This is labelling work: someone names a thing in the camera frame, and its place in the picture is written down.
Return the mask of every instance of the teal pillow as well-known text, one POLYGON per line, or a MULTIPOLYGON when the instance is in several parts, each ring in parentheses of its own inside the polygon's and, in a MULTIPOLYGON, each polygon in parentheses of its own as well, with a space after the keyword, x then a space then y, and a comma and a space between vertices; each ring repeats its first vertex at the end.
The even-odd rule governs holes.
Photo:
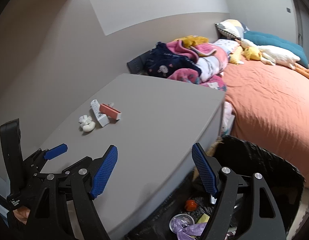
POLYGON ((300 45, 267 33, 247 31, 243 35, 244 39, 252 41, 258 46, 272 45, 291 51, 293 54, 297 55, 300 58, 300 61, 297 61, 297 63, 309 69, 308 59, 304 53, 303 48, 300 45))

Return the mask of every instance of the silver bolt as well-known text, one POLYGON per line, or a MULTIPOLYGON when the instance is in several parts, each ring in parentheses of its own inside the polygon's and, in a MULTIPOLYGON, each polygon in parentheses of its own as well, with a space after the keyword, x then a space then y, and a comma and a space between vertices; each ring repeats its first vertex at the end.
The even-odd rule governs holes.
POLYGON ((230 171, 231 171, 228 167, 223 167, 221 170, 222 170, 222 172, 225 173, 225 174, 228 174, 228 173, 230 173, 230 171))
POLYGON ((85 169, 85 168, 79 170, 80 175, 84 175, 86 173, 87 173, 87 169, 85 169))
POLYGON ((54 178, 54 175, 53 174, 49 174, 48 176, 47 176, 47 179, 48 180, 52 180, 54 178))
POLYGON ((262 175, 261 175, 260 173, 256 173, 256 174, 255 174, 255 177, 256 177, 257 179, 262 179, 262 175))

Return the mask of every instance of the human hand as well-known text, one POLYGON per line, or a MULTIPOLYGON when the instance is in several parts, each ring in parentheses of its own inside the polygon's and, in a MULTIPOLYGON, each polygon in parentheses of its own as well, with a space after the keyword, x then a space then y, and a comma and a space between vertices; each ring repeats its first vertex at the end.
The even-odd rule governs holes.
POLYGON ((30 209, 22 206, 16 210, 13 211, 13 214, 15 217, 21 222, 24 223, 25 225, 27 224, 27 220, 29 217, 30 209))

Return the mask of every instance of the orange bed sheet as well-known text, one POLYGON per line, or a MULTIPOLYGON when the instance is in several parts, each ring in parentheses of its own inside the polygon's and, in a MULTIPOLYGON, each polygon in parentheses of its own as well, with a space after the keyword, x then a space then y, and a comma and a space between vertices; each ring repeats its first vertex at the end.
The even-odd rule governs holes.
POLYGON ((232 135, 296 166, 309 187, 309 79, 283 66, 246 61, 224 71, 232 135))

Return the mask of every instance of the blue textured rubber pad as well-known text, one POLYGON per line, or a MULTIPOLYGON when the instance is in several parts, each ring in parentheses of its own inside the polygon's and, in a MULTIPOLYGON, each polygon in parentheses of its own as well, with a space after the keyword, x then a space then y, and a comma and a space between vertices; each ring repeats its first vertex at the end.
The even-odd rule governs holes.
POLYGON ((117 160, 118 149, 113 146, 93 178, 93 187, 90 191, 92 197, 96 198, 103 192, 117 160))
POLYGON ((212 196, 214 196, 218 192, 216 187, 216 176, 210 168, 206 158, 203 156, 204 153, 202 153, 199 147, 194 144, 192 146, 191 154, 206 192, 211 193, 212 196))
POLYGON ((53 158, 65 153, 68 150, 68 146, 66 144, 60 144, 57 147, 54 147, 46 152, 44 159, 52 160, 53 158))

